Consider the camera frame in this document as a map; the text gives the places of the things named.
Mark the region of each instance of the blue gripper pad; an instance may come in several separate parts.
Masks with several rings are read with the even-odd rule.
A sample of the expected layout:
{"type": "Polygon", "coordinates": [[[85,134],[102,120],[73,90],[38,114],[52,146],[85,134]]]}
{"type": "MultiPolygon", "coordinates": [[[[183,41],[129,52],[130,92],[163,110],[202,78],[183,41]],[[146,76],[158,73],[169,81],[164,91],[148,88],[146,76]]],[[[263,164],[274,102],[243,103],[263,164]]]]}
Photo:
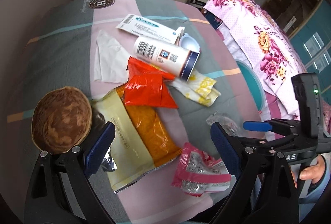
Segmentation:
{"type": "Polygon", "coordinates": [[[260,121],[245,121],[243,127],[246,131],[267,132],[272,130],[271,124],[260,121]]]}
{"type": "Polygon", "coordinates": [[[210,137],[221,155],[229,174],[234,175],[238,180],[241,175],[240,158],[216,123],[210,128],[210,137]]]}
{"type": "Polygon", "coordinates": [[[87,178],[97,172],[114,137],[115,125],[110,123],[85,158],[84,174],[87,178]]]}

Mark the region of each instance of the round logo on tablecloth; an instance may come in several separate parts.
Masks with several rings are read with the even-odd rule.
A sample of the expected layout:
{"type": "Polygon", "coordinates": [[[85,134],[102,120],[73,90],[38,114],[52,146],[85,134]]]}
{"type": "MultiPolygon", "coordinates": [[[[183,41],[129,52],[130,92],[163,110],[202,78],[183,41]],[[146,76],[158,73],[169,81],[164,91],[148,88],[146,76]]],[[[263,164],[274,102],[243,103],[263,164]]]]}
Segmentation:
{"type": "Polygon", "coordinates": [[[111,6],[115,3],[115,0],[93,0],[90,2],[90,8],[104,8],[107,6],[111,6]]]}

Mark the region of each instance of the teal plastic bucket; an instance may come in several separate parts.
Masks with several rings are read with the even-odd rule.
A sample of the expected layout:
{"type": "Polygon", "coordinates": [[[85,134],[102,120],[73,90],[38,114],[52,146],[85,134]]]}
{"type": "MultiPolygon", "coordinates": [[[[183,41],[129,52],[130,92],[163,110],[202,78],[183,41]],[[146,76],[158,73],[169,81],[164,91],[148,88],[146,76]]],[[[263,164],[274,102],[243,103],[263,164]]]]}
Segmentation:
{"type": "Polygon", "coordinates": [[[265,104],[265,95],[259,78],[253,72],[253,69],[251,69],[243,61],[236,60],[236,63],[238,64],[238,67],[246,80],[249,91],[254,98],[256,107],[259,111],[261,111],[265,104]]]}

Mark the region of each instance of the yellow snack bag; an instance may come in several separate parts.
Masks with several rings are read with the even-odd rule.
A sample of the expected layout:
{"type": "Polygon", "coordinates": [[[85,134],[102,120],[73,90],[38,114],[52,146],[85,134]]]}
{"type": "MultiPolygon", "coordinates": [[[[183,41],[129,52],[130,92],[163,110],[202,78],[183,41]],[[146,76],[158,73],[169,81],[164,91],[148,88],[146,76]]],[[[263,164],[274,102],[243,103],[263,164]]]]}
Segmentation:
{"type": "Polygon", "coordinates": [[[118,192],[155,169],[154,161],[115,90],[96,101],[94,107],[116,128],[110,148],[117,169],[107,174],[112,189],[118,192]]]}
{"type": "MultiPolygon", "coordinates": [[[[118,87],[116,90],[122,98],[124,86],[118,87]]],[[[166,164],[181,154],[181,148],[177,147],[172,141],[158,114],[152,107],[125,105],[125,109],[141,140],[151,154],[156,167],[166,164]]]]}

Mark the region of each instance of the window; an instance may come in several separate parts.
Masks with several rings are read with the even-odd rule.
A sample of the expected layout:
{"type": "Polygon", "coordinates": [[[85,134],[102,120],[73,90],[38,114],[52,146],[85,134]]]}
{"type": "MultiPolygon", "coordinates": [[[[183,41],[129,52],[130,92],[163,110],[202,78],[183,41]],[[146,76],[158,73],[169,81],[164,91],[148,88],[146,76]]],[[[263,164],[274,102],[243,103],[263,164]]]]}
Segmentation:
{"type": "MultiPolygon", "coordinates": [[[[308,52],[309,56],[313,58],[317,53],[319,53],[322,48],[325,46],[324,42],[320,38],[319,34],[316,32],[313,34],[309,40],[303,44],[305,50],[308,52]]],[[[314,65],[316,70],[321,72],[325,67],[327,67],[331,63],[331,57],[327,50],[321,53],[310,65],[314,65]]]]}

